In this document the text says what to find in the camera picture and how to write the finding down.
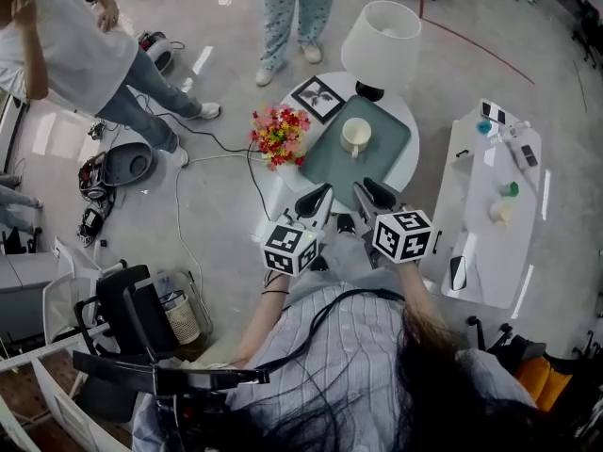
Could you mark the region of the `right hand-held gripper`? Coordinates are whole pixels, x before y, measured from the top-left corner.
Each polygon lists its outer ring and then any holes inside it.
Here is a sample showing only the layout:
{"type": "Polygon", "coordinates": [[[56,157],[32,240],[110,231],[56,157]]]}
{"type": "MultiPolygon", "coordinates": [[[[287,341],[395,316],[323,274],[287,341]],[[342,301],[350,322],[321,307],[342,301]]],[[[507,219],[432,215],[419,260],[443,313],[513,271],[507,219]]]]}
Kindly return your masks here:
{"type": "MultiPolygon", "coordinates": [[[[394,207],[397,194],[388,186],[366,177],[361,185],[354,182],[352,197],[358,214],[371,218],[372,205],[394,207]]],[[[371,239],[372,248],[394,264],[420,260],[427,252],[432,235],[432,222],[423,210],[403,208],[376,217],[371,239]]]]}

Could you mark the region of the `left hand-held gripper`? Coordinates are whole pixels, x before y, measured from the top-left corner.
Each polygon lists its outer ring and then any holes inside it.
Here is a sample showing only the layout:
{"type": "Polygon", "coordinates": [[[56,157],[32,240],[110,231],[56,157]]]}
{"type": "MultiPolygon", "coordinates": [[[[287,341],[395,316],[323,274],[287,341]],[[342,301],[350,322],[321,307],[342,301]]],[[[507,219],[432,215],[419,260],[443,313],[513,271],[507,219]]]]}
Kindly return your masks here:
{"type": "Polygon", "coordinates": [[[268,223],[260,246],[266,269],[298,277],[318,258],[334,190],[324,183],[289,202],[268,223]]]}

